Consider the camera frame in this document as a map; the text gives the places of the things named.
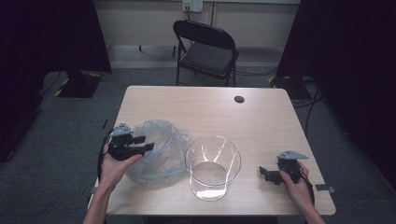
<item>cable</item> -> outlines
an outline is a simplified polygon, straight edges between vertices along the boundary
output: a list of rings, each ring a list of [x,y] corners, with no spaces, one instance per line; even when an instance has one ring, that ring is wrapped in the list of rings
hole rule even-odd
[[[306,98],[306,95],[305,95],[305,92],[306,92],[305,84],[302,82],[300,86],[301,86],[301,92],[303,93],[304,99],[305,100],[309,100],[309,99]]]
[[[110,134],[114,131],[114,129],[111,129],[110,131],[107,132],[106,137],[102,141],[102,145],[100,147],[99,155],[98,155],[98,165],[97,165],[97,175],[98,175],[98,181],[100,183],[100,177],[102,175],[102,162],[103,162],[103,157],[106,155],[106,153],[103,153],[103,148],[105,147],[107,138],[110,136]]]
[[[187,19],[190,21],[190,7],[186,7],[187,10]]]
[[[277,68],[270,70],[264,73],[249,73],[249,72],[242,72],[242,71],[235,71],[238,76],[245,76],[245,77],[265,77],[269,76],[277,71]]]
[[[55,83],[59,80],[59,77],[61,76],[61,72],[62,71],[59,71],[58,77],[55,79],[55,81],[46,90],[39,93],[40,95],[44,95],[45,93],[47,93],[47,91],[49,91],[55,85]]]
[[[210,19],[210,25],[213,26],[213,18],[215,18],[215,2],[212,2],[212,16]]]
[[[305,181],[306,186],[308,187],[308,191],[309,191],[309,195],[311,196],[311,201],[312,204],[315,205],[315,195],[314,195],[314,189],[313,189],[313,185],[311,184],[311,182],[308,179],[308,176],[306,176],[306,174],[304,174],[303,172],[301,172],[301,178]]]
[[[324,99],[324,97],[320,96],[317,100],[315,100],[315,103],[318,101],[321,101],[323,99]],[[297,108],[305,107],[305,106],[311,105],[312,103],[314,103],[314,100],[302,100],[300,103],[293,105],[293,108],[297,109]]]
[[[319,85],[317,85],[317,92],[315,93],[314,99],[312,101],[311,107],[309,107],[308,114],[306,115],[306,120],[305,120],[305,137],[308,138],[308,121],[309,121],[309,116],[311,115],[312,108],[314,107],[315,102],[317,101],[318,97],[318,90],[319,90]]]

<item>clear plastic bag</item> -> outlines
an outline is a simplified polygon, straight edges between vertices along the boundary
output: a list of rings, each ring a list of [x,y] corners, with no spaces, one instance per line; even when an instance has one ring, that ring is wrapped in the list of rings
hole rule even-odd
[[[146,144],[155,143],[154,149],[128,168],[129,177],[152,187],[187,172],[184,157],[191,137],[186,130],[166,120],[152,119],[134,128],[134,136],[140,135],[146,136]]]

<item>black folding chair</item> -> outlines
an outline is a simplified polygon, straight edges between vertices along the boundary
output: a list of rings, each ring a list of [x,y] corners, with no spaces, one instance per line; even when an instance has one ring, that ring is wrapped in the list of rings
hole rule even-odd
[[[180,67],[189,69],[195,74],[226,79],[225,86],[228,86],[233,73],[235,86],[235,62],[239,51],[229,34],[220,28],[196,21],[176,21],[173,27],[178,39],[177,86],[180,83]],[[189,49],[184,46],[183,39],[192,42]]]

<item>black stand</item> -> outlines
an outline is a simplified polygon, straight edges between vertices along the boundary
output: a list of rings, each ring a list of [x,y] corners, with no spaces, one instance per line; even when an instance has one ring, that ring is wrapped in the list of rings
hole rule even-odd
[[[302,80],[292,77],[272,77],[269,79],[272,88],[284,89],[291,100],[310,100],[311,95]]]
[[[78,70],[67,70],[68,79],[55,93],[59,97],[92,98],[102,76],[82,74]]]

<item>hand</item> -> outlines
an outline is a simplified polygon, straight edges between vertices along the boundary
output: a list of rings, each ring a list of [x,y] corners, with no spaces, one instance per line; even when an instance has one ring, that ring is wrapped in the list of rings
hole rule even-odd
[[[111,191],[122,179],[126,169],[143,158],[142,155],[134,155],[128,160],[117,161],[107,153],[108,145],[105,145],[103,153],[105,154],[102,162],[102,174],[100,185],[106,185]]]
[[[301,171],[308,177],[308,169],[298,161]],[[311,201],[308,186],[305,181],[300,178],[297,184],[291,180],[291,177],[285,171],[280,171],[280,175],[288,186],[288,192],[291,199],[297,204],[300,211],[303,213],[305,220],[309,224],[323,224],[323,218],[318,213]]]
[[[122,179],[126,169],[135,162],[142,159],[142,155],[135,155],[125,161],[117,161],[108,153],[108,145],[103,149],[103,162],[101,165],[102,173],[100,183],[96,192],[93,194],[90,208],[84,218],[84,224],[104,223],[108,200],[111,192]]]
[[[297,162],[299,163],[302,172],[306,177],[308,177],[308,169],[301,162]],[[285,171],[280,171],[280,175],[288,186],[289,196],[297,204],[300,210],[314,207],[311,201],[308,186],[302,178],[299,179],[297,184],[294,184],[289,174]]]

